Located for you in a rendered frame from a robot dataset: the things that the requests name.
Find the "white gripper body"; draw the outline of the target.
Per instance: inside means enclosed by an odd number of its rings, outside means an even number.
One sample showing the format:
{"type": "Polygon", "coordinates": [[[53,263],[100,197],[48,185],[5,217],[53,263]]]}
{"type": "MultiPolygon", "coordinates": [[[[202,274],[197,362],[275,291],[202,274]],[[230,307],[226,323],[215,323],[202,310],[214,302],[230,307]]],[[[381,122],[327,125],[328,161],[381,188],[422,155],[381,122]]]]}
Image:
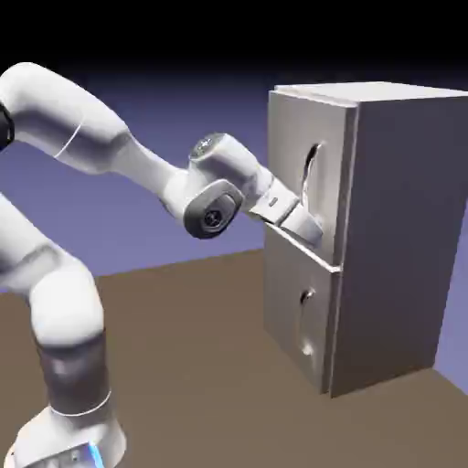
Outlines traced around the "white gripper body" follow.
{"type": "Polygon", "coordinates": [[[323,236],[320,223],[301,203],[286,216],[280,228],[308,244],[318,244],[323,236]]]}

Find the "short grey cabinet door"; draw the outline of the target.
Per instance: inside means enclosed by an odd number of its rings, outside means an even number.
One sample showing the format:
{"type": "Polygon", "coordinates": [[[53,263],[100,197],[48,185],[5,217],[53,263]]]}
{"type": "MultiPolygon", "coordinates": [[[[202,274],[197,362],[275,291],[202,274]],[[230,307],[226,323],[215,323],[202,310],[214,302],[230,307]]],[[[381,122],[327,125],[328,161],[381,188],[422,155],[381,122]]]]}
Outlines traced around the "short grey cabinet door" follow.
{"type": "Polygon", "coordinates": [[[320,393],[330,387],[336,292],[341,268],[321,259],[279,229],[265,228],[263,322],[281,350],[300,368],[320,393]],[[302,354],[297,341],[297,318],[304,290],[315,289],[309,309],[314,354],[302,354]]]}

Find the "tall grey cabinet door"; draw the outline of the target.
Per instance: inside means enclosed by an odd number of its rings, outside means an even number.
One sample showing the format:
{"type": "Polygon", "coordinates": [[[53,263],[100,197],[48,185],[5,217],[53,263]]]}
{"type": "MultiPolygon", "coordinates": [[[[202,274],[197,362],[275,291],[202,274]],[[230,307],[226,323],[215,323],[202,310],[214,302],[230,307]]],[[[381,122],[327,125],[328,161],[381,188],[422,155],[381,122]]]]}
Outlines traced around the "tall grey cabinet door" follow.
{"type": "Polygon", "coordinates": [[[268,105],[268,165],[296,195],[305,158],[324,142],[309,179],[309,212],[323,236],[314,251],[330,264],[342,261],[346,209],[358,104],[343,98],[277,89],[268,105]]]}

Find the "grey cabinet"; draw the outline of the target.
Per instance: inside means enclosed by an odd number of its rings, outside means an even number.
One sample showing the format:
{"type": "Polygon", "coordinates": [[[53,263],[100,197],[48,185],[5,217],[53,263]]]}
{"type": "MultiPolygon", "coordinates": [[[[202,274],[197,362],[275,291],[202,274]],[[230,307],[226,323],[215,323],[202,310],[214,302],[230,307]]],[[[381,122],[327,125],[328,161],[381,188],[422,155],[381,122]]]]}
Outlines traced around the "grey cabinet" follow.
{"type": "Polygon", "coordinates": [[[430,367],[468,198],[468,91],[385,81],[277,89],[358,104],[326,394],[430,367]]]}

